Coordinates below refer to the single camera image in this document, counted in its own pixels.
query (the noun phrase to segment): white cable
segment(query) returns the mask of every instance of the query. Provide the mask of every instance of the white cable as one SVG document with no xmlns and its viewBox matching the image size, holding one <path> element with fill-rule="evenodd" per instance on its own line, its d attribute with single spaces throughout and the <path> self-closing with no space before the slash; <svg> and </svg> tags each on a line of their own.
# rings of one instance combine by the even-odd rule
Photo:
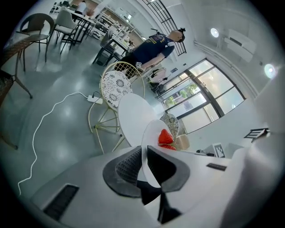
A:
<svg viewBox="0 0 285 228">
<path fill-rule="evenodd" d="M 21 195 L 20 183 L 22 183 L 22 182 L 24 182 L 24 181 L 29 180 L 29 179 L 32 178 L 33 165 L 35 164 L 35 162 L 36 162 L 36 160 L 37 160 L 37 154 L 36 154 L 35 147 L 34 147 L 34 139 L 35 139 L 35 135 L 36 135 L 37 130 L 39 129 L 39 127 L 41 126 L 41 123 L 43 122 L 44 117 L 46 117 L 47 115 L 51 114 L 51 113 L 53 112 L 54 107 L 55 107 L 56 105 L 62 103 L 68 96 L 71 96 L 71 95 L 74 95 L 74 94 L 81 94 L 81 95 L 82 95 L 83 97 L 85 97 L 86 99 L 88 98 L 88 97 L 86 97 L 84 94 L 82 94 L 82 93 L 80 93 L 80 92 L 74 92 L 74 93 L 72 93 L 72 94 L 69 94 L 69 95 L 67 95 L 61 102 L 56 103 L 56 104 L 53 106 L 53 109 L 52 109 L 49 113 L 45 114 L 45 115 L 41 118 L 40 124 L 39 124 L 39 126 L 37 126 L 37 128 L 36 128 L 36 130 L 35 130 L 35 133 L 34 133 L 34 135 L 33 135 L 33 141 L 32 141 L 32 144 L 33 144 L 33 151 L 34 151 L 34 154 L 35 154 L 36 159 L 33 161 L 32 165 L 31 165 L 30 176 L 29 176 L 28 178 L 26 178 L 26 179 L 21 180 L 21 181 L 18 182 L 18 188 L 19 188 L 19 192 L 20 192 L 19 196 Z"/>
</svg>

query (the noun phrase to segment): power strip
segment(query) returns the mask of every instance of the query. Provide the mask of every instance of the power strip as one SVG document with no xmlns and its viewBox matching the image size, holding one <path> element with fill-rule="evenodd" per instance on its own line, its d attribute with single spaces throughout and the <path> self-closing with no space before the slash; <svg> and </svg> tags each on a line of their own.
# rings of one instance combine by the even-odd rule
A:
<svg viewBox="0 0 285 228">
<path fill-rule="evenodd" d="M 96 104 L 99 104 L 99 105 L 103 103 L 102 98 L 92 97 L 91 95 L 88 96 L 87 100 L 92 103 L 95 102 Z"/>
</svg>

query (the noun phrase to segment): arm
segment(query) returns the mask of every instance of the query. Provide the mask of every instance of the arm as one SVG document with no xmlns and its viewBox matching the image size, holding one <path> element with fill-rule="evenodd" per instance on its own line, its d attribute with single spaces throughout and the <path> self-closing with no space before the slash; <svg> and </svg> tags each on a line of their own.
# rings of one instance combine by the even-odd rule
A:
<svg viewBox="0 0 285 228">
<path fill-rule="evenodd" d="M 164 58 L 165 58 L 165 56 L 162 53 L 160 53 L 157 57 L 155 57 L 152 60 L 143 64 L 141 69 L 145 70 L 147 67 L 157 64 L 158 62 L 160 62 Z"/>
</svg>

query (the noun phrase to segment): navy t-shirt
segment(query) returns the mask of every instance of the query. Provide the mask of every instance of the navy t-shirt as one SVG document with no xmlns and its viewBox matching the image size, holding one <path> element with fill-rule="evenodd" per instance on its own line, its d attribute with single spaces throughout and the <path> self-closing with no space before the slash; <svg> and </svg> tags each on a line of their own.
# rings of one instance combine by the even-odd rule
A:
<svg viewBox="0 0 285 228">
<path fill-rule="evenodd" d="M 145 64 L 146 62 L 157 57 L 162 53 L 165 58 L 174 50 L 174 42 L 164 34 L 154 35 L 144 41 L 136 50 L 133 51 L 138 62 Z"/>
</svg>

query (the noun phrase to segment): red strawberry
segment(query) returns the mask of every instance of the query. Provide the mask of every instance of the red strawberry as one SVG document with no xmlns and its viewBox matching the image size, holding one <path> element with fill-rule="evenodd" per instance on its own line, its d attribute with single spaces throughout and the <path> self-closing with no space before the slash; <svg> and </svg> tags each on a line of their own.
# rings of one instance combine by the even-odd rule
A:
<svg viewBox="0 0 285 228">
<path fill-rule="evenodd" d="M 173 143 L 173 137 L 166 129 L 163 129 L 159 136 L 159 144 L 170 144 L 170 143 Z"/>
<path fill-rule="evenodd" d="M 169 150 L 176 150 L 176 148 L 174 146 L 171 146 L 171 145 L 166 145 L 166 144 L 163 144 L 163 145 L 160 145 L 160 147 L 163 147 L 163 148 L 166 148 L 166 149 L 169 149 Z"/>
</svg>

